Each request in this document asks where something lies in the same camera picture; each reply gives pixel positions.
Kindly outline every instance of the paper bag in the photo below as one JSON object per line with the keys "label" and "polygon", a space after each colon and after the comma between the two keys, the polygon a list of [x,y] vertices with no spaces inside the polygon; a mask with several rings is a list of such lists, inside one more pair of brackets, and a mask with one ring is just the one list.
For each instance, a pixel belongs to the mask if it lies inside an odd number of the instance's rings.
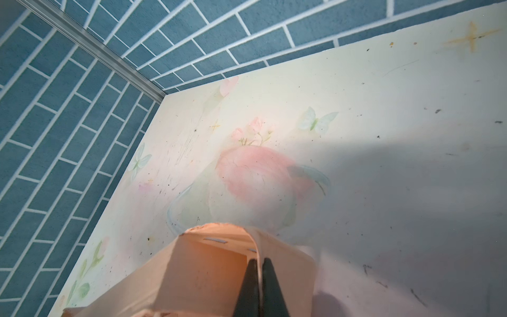
{"label": "paper bag", "polygon": [[313,259],[253,227],[206,224],[187,230],[77,317],[232,316],[246,267],[271,259],[291,317],[309,317]]}

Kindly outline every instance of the butterfly painting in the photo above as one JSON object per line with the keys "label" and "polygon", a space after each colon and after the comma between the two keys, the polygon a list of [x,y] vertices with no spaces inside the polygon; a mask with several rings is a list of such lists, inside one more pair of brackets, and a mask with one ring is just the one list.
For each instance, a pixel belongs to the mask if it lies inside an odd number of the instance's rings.
{"label": "butterfly painting", "polygon": [[303,120],[298,125],[298,128],[300,130],[315,130],[318,134],[323,135],[328,131],[329,124],[336,118],[337,115],[337,112],[331,112],[322,118],[317,118],[315,116],[315,110],[312,107],[308,107],[308,110],[303,115]]}

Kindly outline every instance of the blue brick pattern wallpaper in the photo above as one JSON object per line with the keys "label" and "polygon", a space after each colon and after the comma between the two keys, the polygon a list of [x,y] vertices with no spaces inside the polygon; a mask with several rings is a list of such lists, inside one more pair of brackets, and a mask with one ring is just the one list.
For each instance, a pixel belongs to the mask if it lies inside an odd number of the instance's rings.
{"label": "blue brick pattern wallpaper", "polygon": [[159,105],[8,2],[0,6],[0,317],[45,317]]}
{"label": "blue brick pattern wallpaper", "polygon": [[48,0],[167,94],[503,0]]}

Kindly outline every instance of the watercolor illustration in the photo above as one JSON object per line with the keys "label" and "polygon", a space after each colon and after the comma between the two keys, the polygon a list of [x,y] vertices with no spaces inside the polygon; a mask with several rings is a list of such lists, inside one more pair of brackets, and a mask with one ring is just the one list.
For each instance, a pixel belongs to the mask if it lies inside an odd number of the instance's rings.
{"label": "watercolor illustration", "polygon": [[318,134],[323,135],[328,131],[329,124],[336,118],[337,115],[337,112],[331,112],[322,118],[317,118],[315,110],[312,107],[308,107],[308,110],[304,113],[303,119],[298,125],[298,128],[300,130],[316,131]]}
{"label": "watercolor illustration", "polygon": [[90,292],[90,284],[88,282],[83,283],[83,280],[85,279],[86,274],[92,268],[96,267],[100,261],[102,261],[108,244],[109,237],[105,237],[97,244],[97,247],[95,247],[95,251],[93,252],[93,256],[90,262],[88,262],[88,259],[85,259],[85,261],[80,265],[78,278],[74,281],[74,284],[72,284],[69,295],[67,296],[67,305],[73,298],[77,298],[75,300],[77,301],[85,298],[88,295],[88,292]]}
{"label": "watercolor illustration", "polygon": [[148,161],[152,157],[151,154],[148,154],[144,157],[142,157],[142,153],[144,152],[144,143],[142,143],[137,151],[135,152],[135,155],[132,157],[132,161],[130,161],[130,164],[127,168],[127,171],[132,172],[130,175],[130,181],[133,182],[137,173],[148,164]]}
{"label": "watercolor illustration", "polygon": [[[335,116],[313,117],[308,129],[318,126],[324,133]],[[270,148],[275,133],[276,126],[260,117],[234,129],[233,145],[171,202],[169,227],[180,234],[196,225],[227,222],[277,233],[315,209],[326,196],[330,180]]]}

